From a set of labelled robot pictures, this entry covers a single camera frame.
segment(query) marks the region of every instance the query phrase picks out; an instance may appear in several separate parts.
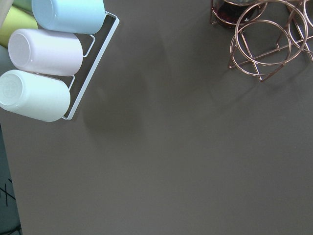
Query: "dark red liquid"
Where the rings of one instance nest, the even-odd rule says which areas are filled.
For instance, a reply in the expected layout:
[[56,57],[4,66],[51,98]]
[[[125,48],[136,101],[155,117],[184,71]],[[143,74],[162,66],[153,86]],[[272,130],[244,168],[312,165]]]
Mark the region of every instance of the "dark red liquid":
[[[217,21],[226,28],[234,28],[237,23],[239,17],[249,6],[237,6],[225,2],[224,0],[217,0],[215,5],[213,6],[214,12],[217,15]],[[253,15],[255,8],[251,9],[245,17],[242,19],[241,23],[249,21],[251,16]]]

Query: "gray table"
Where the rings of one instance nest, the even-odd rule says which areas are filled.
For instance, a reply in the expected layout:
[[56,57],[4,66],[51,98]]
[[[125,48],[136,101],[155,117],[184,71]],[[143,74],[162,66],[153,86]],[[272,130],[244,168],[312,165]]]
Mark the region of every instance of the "gray table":
[[311,235],[313,65],[226,68],[208,0],[107,1],[121,23],[73,121],[0,111],[25,235]]

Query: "jar with dark contents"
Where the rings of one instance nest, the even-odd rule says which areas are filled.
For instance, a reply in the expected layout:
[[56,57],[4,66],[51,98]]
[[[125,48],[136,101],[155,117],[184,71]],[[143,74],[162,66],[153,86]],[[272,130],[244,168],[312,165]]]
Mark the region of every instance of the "jar with dark contents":
[[[212,10],[219,24],[226,28],[234,28],[242,13],[254,2],[256,0],[214,0]],[[251,9],[242,19],[241,24],[248,22],[254,13],[259,15],[264,7],[265,4],[262,4],[261,7]]]

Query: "yellow-green mug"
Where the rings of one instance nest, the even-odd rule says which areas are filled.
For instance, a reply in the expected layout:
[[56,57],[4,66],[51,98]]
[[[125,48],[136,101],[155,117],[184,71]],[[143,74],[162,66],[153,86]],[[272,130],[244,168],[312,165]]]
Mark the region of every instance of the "yellow-green mug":
[[11,34],[20,28],[38,28],[35,18],[28,13],[11,6],[0,28],[0,45],[8,47]]

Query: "gray tabletop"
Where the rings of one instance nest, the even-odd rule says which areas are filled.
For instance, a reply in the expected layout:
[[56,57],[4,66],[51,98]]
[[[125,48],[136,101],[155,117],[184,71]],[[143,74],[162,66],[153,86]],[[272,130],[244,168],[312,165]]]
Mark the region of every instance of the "gray tabletop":
[[0,111],[25,235],[311,235],[313,65],[228,70],[208,0],[106,2],[121,23],[72,121]]

